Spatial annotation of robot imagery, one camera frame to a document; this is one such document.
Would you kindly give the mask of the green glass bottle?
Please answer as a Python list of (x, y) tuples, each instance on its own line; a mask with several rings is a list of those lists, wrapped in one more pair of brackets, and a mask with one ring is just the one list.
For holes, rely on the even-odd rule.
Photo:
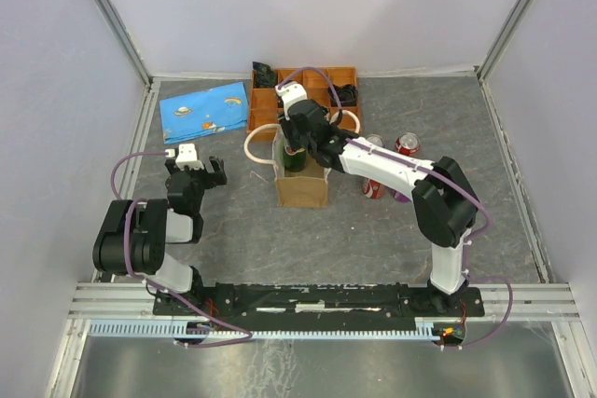
[(304, 148), (294, 150), (290, 146), (285, 145), (282, 155), (285, 169), (287, 171), (301, 172), (305, 168), (308, 153)]

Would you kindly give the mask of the brown canvas bag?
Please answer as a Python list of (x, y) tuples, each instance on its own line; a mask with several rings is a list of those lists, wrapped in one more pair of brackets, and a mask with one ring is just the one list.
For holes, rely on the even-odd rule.
[[(273, 132), (271, 157), (258, 158), (249, 149), (251, 141), (261, 132)], [(331, 172), (306, 154), (304, 168), (290, 172), (283, 161), (284, 135), (279, 124), (264, 124), (252, 130), (244, 140), (243, 151), (252, 161), (272, 166), (278, 205), (291, 208), (325, 208), (328, 204), (328, 176)]]

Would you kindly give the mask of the purple soda can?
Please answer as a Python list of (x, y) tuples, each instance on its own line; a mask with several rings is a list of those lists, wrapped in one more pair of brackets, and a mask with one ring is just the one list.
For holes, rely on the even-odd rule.
[(368, 151), (384, 148), (384, 141), (378, 134), (370, 134), (366, 137)]
[(397, 200), (399, 202), (403, 202), (403, 203), (411, 202), (411, 199), (409, 197), (407, 197), (406, 195), (400, 193), (397, 190), (393, 191), (393, 197), (394, 197), (395, 200)]

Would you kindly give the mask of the red soda can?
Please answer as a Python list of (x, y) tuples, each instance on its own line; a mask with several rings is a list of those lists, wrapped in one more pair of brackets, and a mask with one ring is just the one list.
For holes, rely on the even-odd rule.
[(385, 186), (378, 181), (364, 178), (362, 191), (368, 199), (380, 199), (385, 193)]
[(396, 139), (395, 150), (398, 154), (411, 157), (418, 153), (420, 148), (420, 139), (412, 132), (404, 132)]

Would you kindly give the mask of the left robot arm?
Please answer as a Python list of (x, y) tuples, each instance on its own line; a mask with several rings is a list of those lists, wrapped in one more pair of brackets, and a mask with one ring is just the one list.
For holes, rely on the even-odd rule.
[(186, 162), (168, 157), (167, 197), (142, 201), (134, 208), (130, 199), (112, 201), (94, 242), (95, 268), (149, 282), (155, 290), (155, 312), (163, 305), (195, 314), (205, 306), (201, 274), (168, 255), (166, 246), (200, 240), (204, 193), (228, 181), (224, 161), (209, 157), (209, 162), (211, 171), (195, 157)]

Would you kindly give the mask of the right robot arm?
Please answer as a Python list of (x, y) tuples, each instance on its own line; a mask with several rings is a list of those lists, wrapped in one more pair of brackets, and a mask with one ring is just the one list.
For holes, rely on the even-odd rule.
[(330, 123), (327, 109), (311, 99), (283, 104), (279, 124), (292, 149), (306, 150), (326, 169), (374, 180), (410, 200), (417, 226), (432, 247), (429, 307), (440, 315), (458, 309), (468, 285), (465, 245), (480, 204), (455, 160), (433, 162), (387, 150)]

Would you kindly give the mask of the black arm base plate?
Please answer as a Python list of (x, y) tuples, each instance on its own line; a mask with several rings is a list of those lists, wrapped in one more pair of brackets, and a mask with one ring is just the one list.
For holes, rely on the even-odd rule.
[(183, 294), (219, 320), (215, 329), (241, 328), (253, 334), (409, 331), (417, 318), (483, 317), (478, 288), (466, 286), (448, 297), (431, 285), (264, 285), (218, 283)]

